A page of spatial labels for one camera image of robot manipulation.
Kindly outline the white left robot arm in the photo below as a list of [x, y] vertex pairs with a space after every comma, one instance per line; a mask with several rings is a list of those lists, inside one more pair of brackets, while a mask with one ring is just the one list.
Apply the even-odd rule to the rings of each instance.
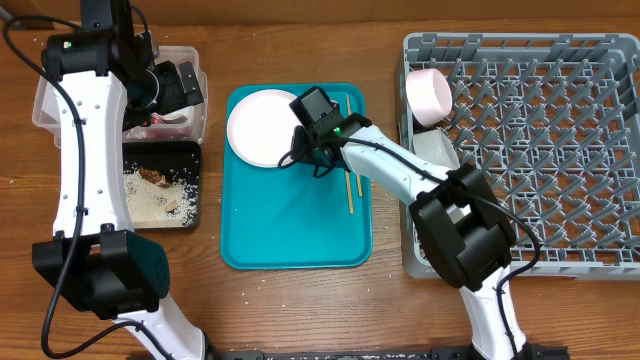
[[122, 135], [154, 115], [198, 105], [190, 63], [156, 63], [127, 1], [85, 1], [81, 22], [51, 36], [38, 71], [61, 127], [61, 188], [53, 237], [32, 248], [55, 300], [124, 328], [156, 359], [211, 359], [206, 334], [170, 295], [163, 247], [138, 235], [125, 200]]

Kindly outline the red snack wrapper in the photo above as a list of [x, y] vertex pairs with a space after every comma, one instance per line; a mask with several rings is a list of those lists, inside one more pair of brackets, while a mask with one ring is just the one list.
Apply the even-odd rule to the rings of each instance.
[[174, 119], [165, 118], [158, 114], [153, 114], [151, 116], [152, 125], [167, 125], [167, 124], [174, 124], [174, 123], [175, 123]]

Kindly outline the pile of white rice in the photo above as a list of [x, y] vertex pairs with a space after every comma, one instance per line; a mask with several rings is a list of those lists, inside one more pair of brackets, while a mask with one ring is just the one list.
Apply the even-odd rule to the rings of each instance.
[[136, 229], [186, 228], [196, 223], [198, 186], [178, 179], [161, 187], [139, 172], [124, 174], [128, 211]]

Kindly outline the large white plate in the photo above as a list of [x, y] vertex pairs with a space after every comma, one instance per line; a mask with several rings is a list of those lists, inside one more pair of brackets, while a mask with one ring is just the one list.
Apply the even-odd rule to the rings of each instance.
[[294, 130], [300, 121], [290, 108], [296, 96], [266, 89], [244, 97], [234, 106], [227, 122], [227, 140], [244, 162], [276, 168], [291, 150]]

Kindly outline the brown food scrap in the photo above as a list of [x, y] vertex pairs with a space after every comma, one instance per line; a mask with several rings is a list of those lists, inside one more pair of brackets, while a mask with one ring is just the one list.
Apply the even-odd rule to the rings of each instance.
[[147, 169], [144, 167], [140, 167], [138, 169], [138, 174], [147, 182], [159, 187], [159, 188], [169, 188], [172, 185], [172, 182], [167, 179], [167, 177], [157, 170]]

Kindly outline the grey bowl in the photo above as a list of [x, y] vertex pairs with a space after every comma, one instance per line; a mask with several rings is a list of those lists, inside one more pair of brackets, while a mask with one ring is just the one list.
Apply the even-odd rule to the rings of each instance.
[[431, 164], [456, 170], [460, 162], [446, 134], [439, 129], [413, 135], [414, 153]]

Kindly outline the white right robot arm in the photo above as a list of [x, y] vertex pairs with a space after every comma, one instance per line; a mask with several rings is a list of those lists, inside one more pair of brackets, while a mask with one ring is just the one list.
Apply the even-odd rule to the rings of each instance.
[[363, 175], [409, 209], [427, 261], [458, 289], [472, 328], [474, 358], [535, 359], [516, 319], [509, 282], [513, 227], [523, 222], [501, 207], [473, 165], [450, 169], [425, 161], [386, 137], [359, 113], [341, 114], [326, 92], [311, 87], [290, 108], [299, 120], [286, 158], [310, 164], [321, 178], [335, 168]]

